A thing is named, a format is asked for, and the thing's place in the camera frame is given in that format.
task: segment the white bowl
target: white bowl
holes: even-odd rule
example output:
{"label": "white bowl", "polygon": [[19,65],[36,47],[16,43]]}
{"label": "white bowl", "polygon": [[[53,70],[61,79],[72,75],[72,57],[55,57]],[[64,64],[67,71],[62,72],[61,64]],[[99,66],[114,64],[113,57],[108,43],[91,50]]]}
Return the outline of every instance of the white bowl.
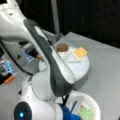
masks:
{"label": "white bowl", "polygon": [[93,113],[94,113],[93,120],[101,120],[100,108],[99,108],[98,104],[96,103],[96,101],[92,97],[90,97],[87,94],[81,93],[81,92],[73,91],[70,94],[70,97],[66,104],[67,107],[69,108],[69,110],[72,109],[72,106],[75,103],[75,101],[77,101],[79,105],[76,105],[77,108],[74,108],[77,110],[77,111],[73,110],[74,114],[78,114],[78,107],[80,108],[80,106],[83,105],[84,107],[87,107],[88,109],[93,111]]}

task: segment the blue object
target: blue object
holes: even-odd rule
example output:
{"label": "blue object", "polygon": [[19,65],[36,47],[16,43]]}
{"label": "blue object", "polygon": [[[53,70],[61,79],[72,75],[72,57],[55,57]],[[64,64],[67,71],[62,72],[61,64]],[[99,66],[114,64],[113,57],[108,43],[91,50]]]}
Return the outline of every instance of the blue object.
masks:
{"label": "blue object", "polygon": [[71,114],[71,112],[66,106],[60,104],[60,107],[63,112],[63,120],[81,120],[79,116]]}
{"label": "blue object", "polygon": [[20,117],[21,117],[21,118],[24,117],[24,113],[23,113],[23,112],[20,113]]}

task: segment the black cable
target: black cable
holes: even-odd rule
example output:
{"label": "black cable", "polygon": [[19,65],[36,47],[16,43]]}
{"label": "black cable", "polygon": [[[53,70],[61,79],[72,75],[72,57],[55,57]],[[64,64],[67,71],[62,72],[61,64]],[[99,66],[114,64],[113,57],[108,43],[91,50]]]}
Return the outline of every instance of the black cable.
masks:
{"label": "black cable", "polygon": [[16,66],[23,72],[27,73],[28,75],[33,75],[32,73],[27,72],[26,70],[24,70],[17,62],[16,60],[12,57],[12,55],[10,54],[10,52],[8,51],[8,49],[6,48],[6,46],[4,45],[4,43],[2,42],[2,37],[0,36],[0,43],[3,46],[3,48],[5,49],[5,51],[7,52],[7,54],[10,56],[10,58],[12,59],[12,61],[16,64]]}

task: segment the white plate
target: white plate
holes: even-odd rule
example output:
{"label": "white plate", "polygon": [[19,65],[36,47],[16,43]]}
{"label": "white plate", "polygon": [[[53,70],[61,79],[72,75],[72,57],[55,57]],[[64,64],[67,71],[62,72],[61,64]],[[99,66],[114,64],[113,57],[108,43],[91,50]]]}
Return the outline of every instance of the white plate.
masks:
{"label": "white plate", "polygon": [[75,76],[76,81],[78,81],[87,74],[90,67],[90,63],[87,56],[84,56],[80,59],[76,59],[72,54],[76,49],[77,48],[69,47],[69,50],[67,52],[59,52],[59,55],[70,67]]}

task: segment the blue light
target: blue light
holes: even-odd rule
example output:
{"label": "blue light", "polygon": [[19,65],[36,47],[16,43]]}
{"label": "blue light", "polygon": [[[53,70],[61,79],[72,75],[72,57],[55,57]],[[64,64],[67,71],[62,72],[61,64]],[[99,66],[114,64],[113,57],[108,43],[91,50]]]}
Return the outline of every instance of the blue light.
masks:
{"label": "blue light", "polygon": [[20,117],[21,118],[24,117],[24,113],[23,112],[20,113]]}

